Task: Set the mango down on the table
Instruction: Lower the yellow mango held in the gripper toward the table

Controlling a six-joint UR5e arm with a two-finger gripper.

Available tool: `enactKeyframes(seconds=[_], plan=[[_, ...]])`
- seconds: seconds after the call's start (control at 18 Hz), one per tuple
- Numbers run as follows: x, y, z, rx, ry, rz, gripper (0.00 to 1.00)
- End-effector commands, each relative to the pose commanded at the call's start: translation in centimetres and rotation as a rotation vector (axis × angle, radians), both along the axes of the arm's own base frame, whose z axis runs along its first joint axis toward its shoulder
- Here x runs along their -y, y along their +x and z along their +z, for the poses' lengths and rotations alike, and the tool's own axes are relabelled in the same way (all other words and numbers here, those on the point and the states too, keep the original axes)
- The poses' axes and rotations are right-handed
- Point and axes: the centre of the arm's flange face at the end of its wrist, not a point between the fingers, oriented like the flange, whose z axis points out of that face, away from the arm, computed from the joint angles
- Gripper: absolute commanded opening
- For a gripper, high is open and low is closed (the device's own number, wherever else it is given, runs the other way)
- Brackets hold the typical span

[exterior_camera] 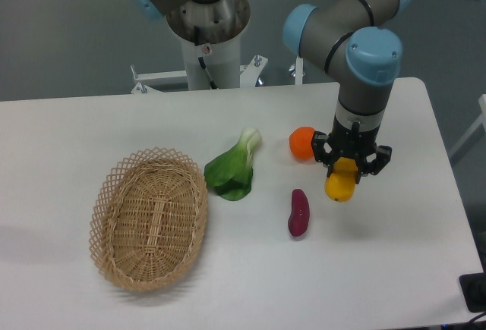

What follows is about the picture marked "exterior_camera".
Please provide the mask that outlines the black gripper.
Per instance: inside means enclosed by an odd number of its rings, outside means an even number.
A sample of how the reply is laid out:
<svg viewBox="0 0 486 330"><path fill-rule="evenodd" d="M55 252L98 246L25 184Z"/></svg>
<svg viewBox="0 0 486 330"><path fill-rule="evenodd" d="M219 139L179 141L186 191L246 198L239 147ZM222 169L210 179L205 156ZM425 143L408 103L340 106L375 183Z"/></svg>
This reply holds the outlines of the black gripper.
<svg viewBox="0 0 486 330"><path fill-rule="evenodd" d="M377 175L390 162L391 146L378 146L376 139L380 125L373 130L353 130L333 120L330 134L316 130L311 138L311 148L316 162L327 168L327 178L333 173L333 166L340 158L355 160L358 173L355 183L362 177Z"/></svg>

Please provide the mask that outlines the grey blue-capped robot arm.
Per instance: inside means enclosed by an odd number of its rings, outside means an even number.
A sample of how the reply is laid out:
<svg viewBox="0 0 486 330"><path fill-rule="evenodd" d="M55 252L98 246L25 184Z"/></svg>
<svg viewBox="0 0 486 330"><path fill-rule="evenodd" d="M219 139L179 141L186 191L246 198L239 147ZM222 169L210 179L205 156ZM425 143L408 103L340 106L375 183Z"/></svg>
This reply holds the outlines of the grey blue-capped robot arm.
<svg viewBox="0 0 486 330"><path fill-rule="evenodd" d="M384 110L398 76L402 43L383 28L411 0L337 0L327 9L304 4L286 18L282 40L295 55L339 84L330 133L315 133L315 159L336 175L341 159L357 167L355 179L378 174L392 150L376 143ZM237 42L250 19L248 0L133 0L148 18L164 17L188 49L189 87L239 86L239 56L222 47Z"/></svg>

